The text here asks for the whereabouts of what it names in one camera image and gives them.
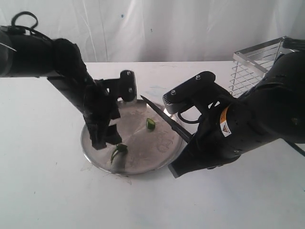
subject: white table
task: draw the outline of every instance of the white table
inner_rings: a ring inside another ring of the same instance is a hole
[[[161,103],[205,70],[228,88],[232,63],[87,66],[97,79],[133,70],[138,95]],[[0,113],[1,229],[304,228],[305,158],[282,140],[178,179],[167,167],[120,177],[86,161],[82,116],[47,80],[0,79]]]

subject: metal wire rack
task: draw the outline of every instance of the metal wire rack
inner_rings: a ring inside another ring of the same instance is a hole
[[[278,56],[294,52],[283,48],[284,39],[281,37],[234,52],[234,73],[229,86],[234,97],[239,97],[260,82]]]

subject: white backdrop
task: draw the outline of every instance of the white backdrop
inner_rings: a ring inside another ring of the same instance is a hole
[[[0,0],[0,24],[22,10],[37,30],[78,44],[85,62],[230,60],[284,35],[305,38],[303,0]],[[23,16],[17,23],[31,25]]]

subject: metal plate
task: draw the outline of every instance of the metal plate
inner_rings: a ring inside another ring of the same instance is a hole
[[[134,175],[152,171],[169,164],[177,156],[182,139],[143,100],[135,103],[119,102],[121,118],[117,119],[117,129],[122,143],[128,146],[128,153],[119,153],[110,162],[115,146],[95,150],[91,145],[85,125],[81,134],[81,144],[86,158],[97,168],[114,174]],[[170,116],[180,123],[176,116]],[[146,129],[146,118],[155,121],[155,130]]]

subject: warning label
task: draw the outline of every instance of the warning label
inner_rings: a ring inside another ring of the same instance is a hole
[[[226,107],[223,112],[221,113],[220,115],[220,129],[221,129],[221,132],[223,133],[223,135],[225,137],[228,137],[230,134],[231,134],[231,131],[229,129],[229,126],[228,126],[228,123],[227,123],[227,120],[226,120],[226,114],[227,114],[227,110],[228,110],[229,107]]]

